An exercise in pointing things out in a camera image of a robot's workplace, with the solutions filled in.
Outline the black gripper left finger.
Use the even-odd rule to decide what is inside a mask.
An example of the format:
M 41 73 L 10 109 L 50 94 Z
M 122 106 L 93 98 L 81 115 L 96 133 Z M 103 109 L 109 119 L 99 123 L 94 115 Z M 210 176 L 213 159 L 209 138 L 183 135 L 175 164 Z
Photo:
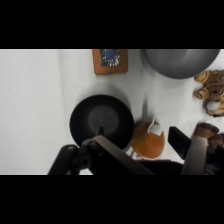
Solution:
M 80 147 L 63 146 L 48 174 L 78 175 L 85 169 L 94 175 L 153 175 L 102 135 L 85 140 Z

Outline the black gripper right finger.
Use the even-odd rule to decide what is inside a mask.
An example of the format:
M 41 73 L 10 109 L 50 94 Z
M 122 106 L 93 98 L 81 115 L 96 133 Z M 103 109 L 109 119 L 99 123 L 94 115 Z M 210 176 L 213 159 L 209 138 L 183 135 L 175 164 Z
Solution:
M 215 126 L 197 126 L 191 138 L 169 128 L 168 142 L 184 161 L 182 175 L 224 175 L 224 136 Z

